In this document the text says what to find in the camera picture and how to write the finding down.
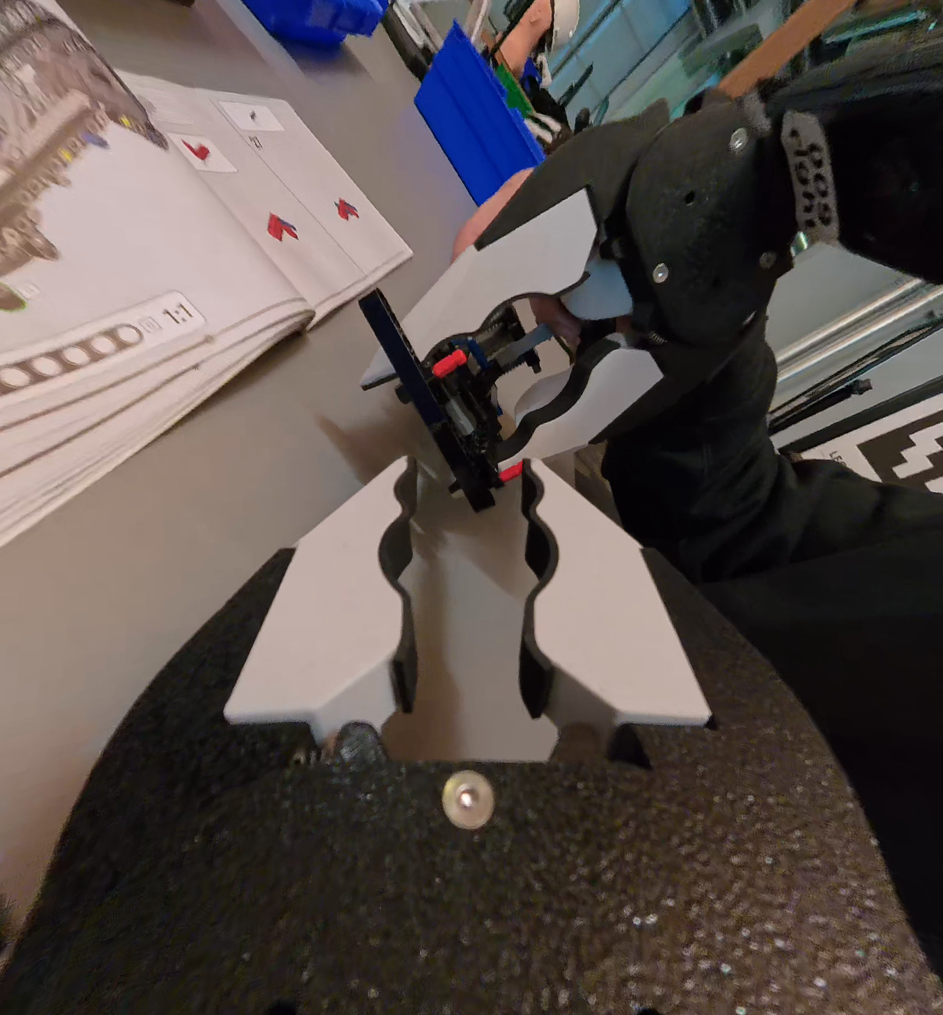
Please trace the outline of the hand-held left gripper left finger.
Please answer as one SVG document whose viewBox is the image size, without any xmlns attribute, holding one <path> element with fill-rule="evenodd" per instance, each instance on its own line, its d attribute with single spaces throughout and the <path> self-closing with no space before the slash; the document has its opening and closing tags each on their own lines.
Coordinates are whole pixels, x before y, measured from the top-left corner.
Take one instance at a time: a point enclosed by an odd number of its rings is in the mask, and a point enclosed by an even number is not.
<svg viewBox="0 0 943 1015">
<path fill-rule="evenodd" d="M 401 577 L 418 465 L 403 456 L 307 533 L 224 707 L 231 725 L 301 723 L 321 743 L 414 710 L 418 652 Z"/>
</svg>

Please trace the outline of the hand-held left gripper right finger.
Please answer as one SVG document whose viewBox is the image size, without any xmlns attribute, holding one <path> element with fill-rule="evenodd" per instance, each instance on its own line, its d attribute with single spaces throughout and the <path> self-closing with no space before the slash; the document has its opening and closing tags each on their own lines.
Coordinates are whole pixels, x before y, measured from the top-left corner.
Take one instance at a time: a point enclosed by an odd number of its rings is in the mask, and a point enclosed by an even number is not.
<svg viewBox="0 0 943 1015">
<path fill-rule="evenodd" d="M 522 702 L 558 728 L 702 728 L 712 717 L 639 544 L 548 466 L 526 460 Z"/>
</svg>

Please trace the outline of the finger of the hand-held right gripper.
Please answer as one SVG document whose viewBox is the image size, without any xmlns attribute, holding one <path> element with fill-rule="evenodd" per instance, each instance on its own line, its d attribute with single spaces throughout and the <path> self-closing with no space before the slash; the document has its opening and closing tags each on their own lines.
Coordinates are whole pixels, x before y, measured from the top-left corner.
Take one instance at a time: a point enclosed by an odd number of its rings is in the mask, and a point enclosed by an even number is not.
<svg viewBox="0 0 943 1015">
<path fill-rule="evenodd" d="M 597 438 L 663 378 L 653 355 L 604 338 L 572 366 L 535 382 L 518 398 L 515 428 L 497 447 L 498 464 L 549 459 Z"/>
<path fill-rule="evenodd" d="M 600 255 L 599 239 L 592 198 L 582 188 L 506 235 L 480 235 L 400 321 L 402 330 L 426 361 L 443 340 L 476 332 L 494 311 L 517 311 L 530 296 L 560 298 L 584 325 L 616 322 L 632 311 L 633 298 L 618 263 Z M 362 385 L 391 379 L 382 352 Z"/>
</svg>

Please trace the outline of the long black holed brick beam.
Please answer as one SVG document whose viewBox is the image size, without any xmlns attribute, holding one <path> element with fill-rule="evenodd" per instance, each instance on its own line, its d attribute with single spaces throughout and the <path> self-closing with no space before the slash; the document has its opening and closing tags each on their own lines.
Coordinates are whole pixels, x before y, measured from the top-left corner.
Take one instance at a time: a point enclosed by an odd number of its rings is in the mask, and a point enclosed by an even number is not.
<svg viewBox="0 0 943 1015">
<path fill-rule="evenodd" d="M 394 311 L 379 288 L 359 299 L 359 308 L 386 354 L 397 381 L 437 447 L 465 501 L 475 512 L 495 505 L 493 491 L 500 481 L 473 435 L 465 436 L 447 411 L 450 394 L 414 353 Z"/>
</svg>

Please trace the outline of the person's right hand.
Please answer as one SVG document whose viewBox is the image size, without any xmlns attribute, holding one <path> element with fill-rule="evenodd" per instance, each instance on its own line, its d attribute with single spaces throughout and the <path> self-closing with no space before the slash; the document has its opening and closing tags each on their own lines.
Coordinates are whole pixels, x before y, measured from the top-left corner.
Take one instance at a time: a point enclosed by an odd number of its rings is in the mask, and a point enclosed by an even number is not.
<svg viewBox="0 0 943 1015">
<path fill-rule="evenodd" d="M 532 174 L 532 170 L 518 171 L 465 222 L 452 246 L 450 258 L 452 263 L 475 243 Z M 554 336 L 561 339 L 570 350 L 570 354 L 574 354 L 580 343 L 583 322 L 567 310 L 563 301 L 560 298 L 540 294 L 529 297 L 529 308 L 535 323 L 549 327 Z"/>
</svg>

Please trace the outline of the blue plastic bin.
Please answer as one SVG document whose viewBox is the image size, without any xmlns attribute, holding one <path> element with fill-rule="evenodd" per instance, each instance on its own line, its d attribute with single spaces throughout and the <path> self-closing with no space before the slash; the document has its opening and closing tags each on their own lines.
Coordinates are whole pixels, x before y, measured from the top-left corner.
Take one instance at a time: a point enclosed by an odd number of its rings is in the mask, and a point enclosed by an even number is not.
<svg viewBox="0 0 943 1015">
<path fill-rule="evenodd" d="M 507 105 L 506 88 L 456 20 L 414 105 L 478 206 L 517 172 L 544 160 L 541 144 Z"/>
<path fill-rule="evenodd" d="M 371 36 L 389 1 L 244 1 L 262 27 L 281 42 L 334 49 L 350 35 Z"/>
</svg>

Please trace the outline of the wooden bar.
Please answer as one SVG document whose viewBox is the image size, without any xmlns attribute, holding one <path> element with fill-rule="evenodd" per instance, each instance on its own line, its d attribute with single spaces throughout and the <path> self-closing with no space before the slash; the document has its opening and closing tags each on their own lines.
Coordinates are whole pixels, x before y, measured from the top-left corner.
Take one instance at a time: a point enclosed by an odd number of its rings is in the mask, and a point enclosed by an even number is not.
<svg viewBox="0 0 943 1015">
<path fill-rule="evenodd" d="M 855 6 L 857 1 L 802 2 L 774 32 L 721 80 L 715 92 L 728 98 L 750 94 Z"/>
</svg>

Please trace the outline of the white building instruction booklet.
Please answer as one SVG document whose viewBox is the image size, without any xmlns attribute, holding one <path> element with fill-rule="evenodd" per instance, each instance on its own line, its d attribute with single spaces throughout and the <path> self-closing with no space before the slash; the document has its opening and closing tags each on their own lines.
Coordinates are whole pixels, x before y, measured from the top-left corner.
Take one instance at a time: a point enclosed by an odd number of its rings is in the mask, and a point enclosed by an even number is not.
<svg viewBox="0 0 943 1015">
<path fill-rule="evenodd" d="M 0 2 L 0 548 L 411 257 L 287 103 Z"/>
</svg>

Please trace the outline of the checkered marker board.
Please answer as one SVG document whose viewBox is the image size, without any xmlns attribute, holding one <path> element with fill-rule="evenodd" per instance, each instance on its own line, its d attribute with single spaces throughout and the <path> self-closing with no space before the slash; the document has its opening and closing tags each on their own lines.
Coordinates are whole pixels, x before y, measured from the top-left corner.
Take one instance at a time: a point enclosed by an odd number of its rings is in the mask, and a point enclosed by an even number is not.
<svg viewBox="0 0 943 1015">
<path fill-rule="evenodd" d="M 834 462 L 868 480 L 943 494 L 943 392 L 788 454 L 796 462 Z"/>
</svg>

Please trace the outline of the metal rail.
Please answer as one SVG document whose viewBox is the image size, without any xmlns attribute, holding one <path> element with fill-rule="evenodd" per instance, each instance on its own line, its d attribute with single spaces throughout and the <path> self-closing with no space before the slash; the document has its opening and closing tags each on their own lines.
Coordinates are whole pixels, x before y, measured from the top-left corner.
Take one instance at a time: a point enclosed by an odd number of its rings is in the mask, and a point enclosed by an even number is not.
<svg viewBox="0 0 943 1015">
<path fill-rule="evenodd" d="M 871 373 L 943 330 L 943 285 L 910 280 L 774 354 L 769 435 L 868 393 Z"/>
</svg>

